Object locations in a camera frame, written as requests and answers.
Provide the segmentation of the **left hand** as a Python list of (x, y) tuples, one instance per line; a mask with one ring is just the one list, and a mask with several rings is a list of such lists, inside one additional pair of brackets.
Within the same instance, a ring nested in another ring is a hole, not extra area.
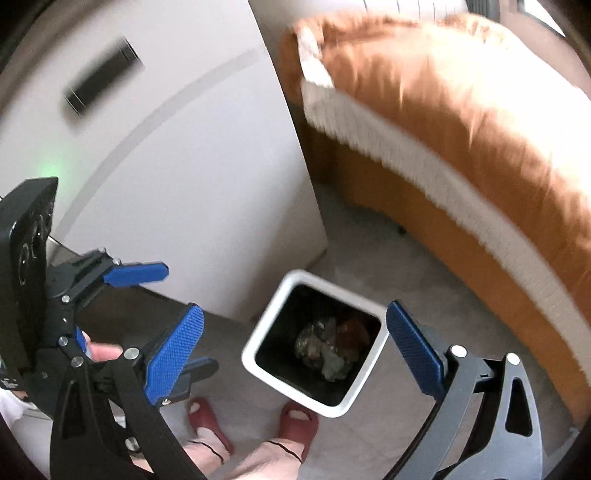
[(79, 328), (76, 329), (75, 338), (81, 351), (94, 362), (114, 360), (123, 353), (120, 345), (93, 342), (90, 336)]

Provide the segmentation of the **white sleeve forearm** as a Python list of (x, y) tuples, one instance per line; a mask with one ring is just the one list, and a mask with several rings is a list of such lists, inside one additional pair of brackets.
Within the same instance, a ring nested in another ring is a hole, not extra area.
[(23, 391), (0, 390), (0, 412), (9, 430), (20, 420), (24, 413), (34, 409)]

